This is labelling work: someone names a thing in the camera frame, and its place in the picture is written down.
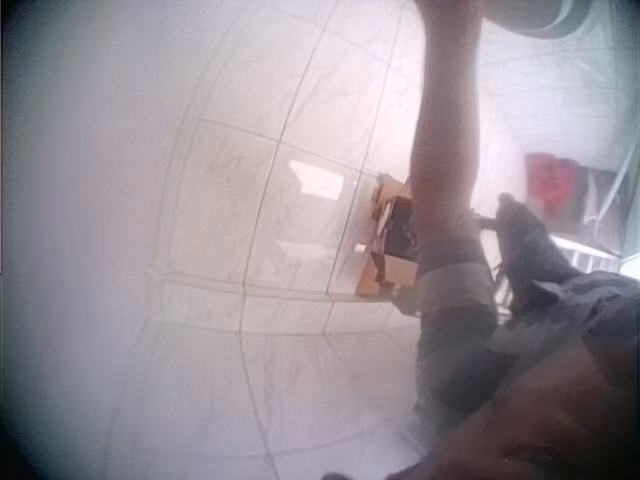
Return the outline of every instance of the tile grout line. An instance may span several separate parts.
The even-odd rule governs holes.
[[[307,61],[307,65],[305,66],[304,70],[302,71],[302,75],[300,76],[300,82],[298,83],[298,86],[296,87],[295,93],[291,99],[291,105],[289,106],[289,110],[287,112],[287,115],[285,116],[284,122],[283,122],[283,126],[282,126],[282,130],[280,131],[280,137],[277,141],[277,145],[276,145],[276,150],[274,152],[273,155],[273,160],[271,162],[271,165],[269,167],[269,173],[267,175],[267,180],[265,182],[265,186],[264,186],[264,191],[262,192],[262,198],[260,199],[260,206],[258,207],[258,213],[256,214],[256,222],[253,226],[253,232],[251,234],[251,242],[249,243],[249,255],[247,256],[247,261],[246,261],[246,265],[245,265],[245,269],[244,269],[244,276],[242,279],[242,285],[246,285],[247,284],[247,275],[249,274],[249,265],[251,264],[251,258],[253,257],[253,250],[255,247],[255,239],[256,239],[256,233],[258,231],[258,224],[260,222],[260,216],[262,215],[262,210],[264,207],[264,201],[265,198],[267,196],[267,190],[269,188],[269,182],[271,181],[271,176],[273,174],[273,170],[275,169],[276,166],[276,162],[278,161],[278,154],[280,153],[280,147],[282,145],[282,138],[284,137],[284,133],[287,130],[287,125],[289,123],[289,117],[291,116],[291,113],[293,112],[293,108],[296,105],[296,102],[298,100],[298,96],[300,95],[300,90],[302,90],[302,84],[304,83],[304,80],[307,76],[307,73],[309,72],[309,68],[311,67],[311,63],[313,62],[313,59],[316,55],[316,52],[318,51],[318,48],[320,47],[320,44],[322,43],[322,38],[324,36],[325,31],[327,30],[327,26],[329,25],[329,22],[331,21],[331,19],[333,18],[333,14],[336,10],[336,7],[338,5],[338,1],[336,1],[336,3],[333,5],[333,8],[331,10],[331,13],[329,14],[329,16],[327,17],[327,20],[325,21],[325,24],[322,28],[322,30],[320,31],[320,34],[318,35],[318,40],[316,41],[316,45],[314,46],[313,50],[311,51],[311,55],[309,55],[309,60]]]
[[[335,303],[331,304],[331,307],[329,308],[329,312],[327,313],[327,318],[324,321],[324,326],[322,327],[322,332],[320,333],[320,335],[322,335],[323,337],[327,334],[327,328],[329,327],[329,322],[331,321],[331,315],[333,315],[333,308],[336,306]]]
[[[136,335],[136,340],[134,342],[134,345],[131,349],[131,351],[129,352],[128,358],[127,358],[127,362],[126,362],[126,366],[123,368],[124,373],[123,373],[123,378],[121,378],[119,385],[118,385],[118,395],[117,395],[117,399],[114,399],[114,407],[113,407],[113,411],[111,412],[111,414],[109,415],[109,426],[107,427],[107,434],[106,434],[106,439],[107,441],[105,442],[105,446],[104,446],[104,451],[103,451],[103,458],[102,458],[102,462],[101,462],[101,467],[100,467],[100,473],[99,476],[101,479],[106,479],[107,478],[107,463],[109,461],[109,455],[112,451],[112,444],[111,444],[111,440],[112,440],[112,436],[114,435],[114,429],[115,429],[115,422],[118,418],[118,414],[121,411],[122,408],[122,402],[124,401],[124,396],[125,396],[125,389],[126,389],[126,384],[127,384],[127,379],[129,378],[132,366],[133,366],[133,360],[134,360],[134,356],[135,356],[135,352],[138,348],[140,348],[140,346],[142,345],[142,337],[144,336],[144,332],[147,329],[149,323],[151,322],[151,317],[147,317],[145,318],[143,324],[142,324],[142,328],[140,329],[140,331],[138,332],[138,335]],[[155,344],[156,342],[153,342],[153,346],[151,347],[151,350],[153,351],[155,349]]]
[[[391,53],[389,54],[389,59],[387,60],[387,68],[385,70],[384,80],[382,81],[382,88],[380,90],[380,98],[378,99],[378,105],[376,107],[376,113],[374,115],[373,124],[371,126],[371,133],[369,134],[369,141],[367,142],[367,148],[365,149],[364,156],[362,158],[362,164],[360,165],[360,176],[358,176],[358,182],[356,183],[356,188],[354,190],[353,198],[351,199],[351,205],[349,206],[347,221],[342,231],[342,237],[340,238],[340,242],[338,243],[338,249],[336,250],[336,258],[334,259],[333,266],[331,267],[331,274],[329,275],[329,281],[327,283],[327,288],[325,290],[325,293],[327,293],[327,295],[329,294],[329,289],[331,288],[331,282],[333,281],[333,275],[335,273],[335,269],[338,264],[338,256],[340,255],[340,250],[342,249],[345,238],[347,236],[347,229],[349,228],[349,222],[351,221],[351,217],[353,215],[353,207],[355,206],[356,199],[358,197],[358,190],[360,188],[360,183],[362,181],[362,171],[364,170],[364,167],[367,163],[367,158],[369,157],[369,150],[371,148],[371,143],[373,142],[373,136],[375,134],[376,125],[378,124],[380,110],[382,108],[382,100],[384,99],[384,94],[387,87],[387,81],[389,79],[389,72],[391,70],[391,63],[393,62],[394,54],[396,51],[396,44],[398,41],[398,35],[400,33],[401,21],[402,21],[402,9],[399,9],[398,19],[396,20],[396,28],[393,36],[393,44],[391,45]]]
[[[258,403],[256,400],[255,392],[253,391],[253,386],[251,385],[251,380],[249,379],[249,368],[247,367],[247,358],[244,351],[244,340],[242,335],[238,335],[238,342],[240,343],[240,355],[242,357],[242,370],[244,373],[244,380],[247,385],[247,391],[249,393],[249,399],[251,401],[251,406],[253,408],[253,416],[255,418],[256,424],[258,426],[258,432],[260,433],[260,439],[262,440],[262,445],[264,447],[266,457],[269,460],[271,465],[271,469],[273,474],[276,477],[276,480],[281,480],[280,474],[278,473],[278,469],[276,467],[276,461],[271,453],[271,448],[269,448],[269,442],[267,438],[267,432],[265,427],[262,425],[262,420],[260,419],[260,414],[258,412]]]
[[[253,135],[253,136],[256,136],[256,137],[260,137],[260,138],[263,138],[265,140],[269,140],[269,141],[271,141],[273,143],[276,143],[276,144],[280,143],[281,145],[284,145],[285,147],[290,147],[290,148],[293,148],[293,149],[296,149],[296,150],[300,150],[301,152],[308,153],[309,155],[313,155],[315,157],[318,157],[320,160],[323,160],[325,162],[331,163],[331,164],[333,164],[333,165],[335,165],[337,167],[344,168],[344,169],[347,169],[347,170],[351,170],[352,172],[355,172],[355,173],[363,173],[363,174],[365,174],[365,175],[367,175],[369,177],[375,177],[374,174],[369,173],[364,169],[359,169],[359,168],[354,167],[352,165],[348,165],[346,163],[342,163],[339,160],[336,160],[335,158],[328,157],[323,153],[310,150],[309,148],[306,148],[306,147],[301,147],[299,145],[294,145],[293,143],[289,143],[289,142],[286,142],[284,140],[283,141],[279,141],[276,138],[272,138],[272,137],[269,137],[269,136],[261,134],[261,133],[252,132],[251,130],[247,130],[245,128],[238,127],[236,125],[225,123],[225,122],[223,122],[221,120],[212,120],[212,119],[209,119],[209,118],[202,118],[201,121],[205,122],[205,123],[211,123],[213,125],[219,125],[219,126],[222,126],[222,127],[225,127],[225,128],[232,129],[232,130],[237,130],[239,132],[243,132],[243,133],[246,133],[246,134],[249,134],[249,135]]]

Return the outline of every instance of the white tiled floor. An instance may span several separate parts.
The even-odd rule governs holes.
[[[167,179],[167,271],[149,282],[106,475],[384,478],[418,459],[391,419],[415,403],[419,321],[353,294],[375,176],[409,173],[421,20],[405,0],[233,9]],[[607,45],[597,29],[581,35],[556,44],[485,26],[479,213],[493,216],[500,192],[524,196],[525,151],[594,162],[606,147],[611,56],[573,56]],[[495,238],[483,244],[495,265]]]

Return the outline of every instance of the marble tile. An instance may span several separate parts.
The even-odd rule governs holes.
[[[273,287],[255,287],[245,285],[244,290],[247,295],[253,297],[278,298],[280,300],[306,300],[310,302],[329,302],[326,292],[303,292],[301,290],[283,290]]]
[[[329,20],[336,0],[262,0],[270,7],[282,10],[296,17],[304,18],[319,26]]]
[[[168,283],[164,320],[212,330],[240,329],[243,296]]]
[[[376,186],[376,178],[364,173],[360,175],[356,198],[333,268],[330,294],[355,294],[369,257],[367,246],[375,232],[375,222],[371,219],[371,196]]]
[[[321,29],[252,5],[213,60],[204,117],[279,139]]]
[[[371,426],[324,337],[244,334],[242,343],[271,452],[317,447]]]
[[[134,480],[275,480],[266,456],[203,458],[163,452],[136,453]]]
[[[387,332],[327,335],[347,365],[352,386],[376,417],[386,422],[410,414],[416,403],[415,354]]]
[[[420,12],[406,2],[400,16],[400,30],[391,59],[391,68],[418,86],[424,78],[426,35]]]
[[[380,480],[419,461],[397,432],[375,432],[346,442],[274,458],[281,480],[320,479],[341,473],[357,480]]]
[[[333,305],[326,333],[382,330],[391,313],[390,303],[343,303]]]
[[[420,324],[420,319],[418,317],[412,317],[409,315],[403,315],[400,310],[397,308],[393,308],[391,310],[391,314],[389,315],[389,319],[387,320],[386,328],[404,328],[404,327],[415,327]]]
[[[339,0],[329,31],[387,61],[403,0]]]
[[[272,334],[320,334],[331,302],[247,297],[242,331]]]
[[[263,455],[237,334],[165,325],[147,372],[142,448]]]
[[[268,457],[197,460],[189,466],[188,480],[276,480]]]
[[[256,230],[246,283],[325,291],[357,173],[280,146]]]
[[[170,266],[241,283],[275,143],[203,122],[187,159]]]
[[[364,164],[366,172],[388,173],[400,181],[407,179],[421,100],[419,87],[402,75],[389,72]]]
[[[360,168],[385,73],[380,60],[324,33],[287,122],[284,141]]]

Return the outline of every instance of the white tile wall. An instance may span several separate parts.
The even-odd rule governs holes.
[[[331,302],[247,297],[242,331],[273,334],[320,334]]]
[[[188,469],[188,480],[276,480],[269,457],[196,460]]]
[[[243,296],[168,283],[164,320],[212,330],[240,329]]]
[[[279,139],[320,32],[290,15],[250,8],[213,62],[204,116]]]
[[[413,2],[406,2],[400,17],[391,67],[418,86],[424,77],[426,36],[420,12]]]
[[[258,221],[247,283],[325,291],[357,173],[280,146]]]
[[[383,62],[325,33],[302,82],[284,141],[360,168],[385,74]]]
[[[390,303],[337,302],[331,310],[326,333],[382,330],[390,313]]]
[[[275,149],[255,135],[199,125],[175,213],[172,269],[242,282]]]
[[[395,71],[389,72],[365,171],[372,175],[388,173],[400,181],[407,179],[421,100],[418,86]]]
[[[316,25],[326,24],[336,0],[262,0],[263,3],[287,12],[293,16],[304,18]]]
[[[328,30],[387,61],[403,0],[339,0]]]

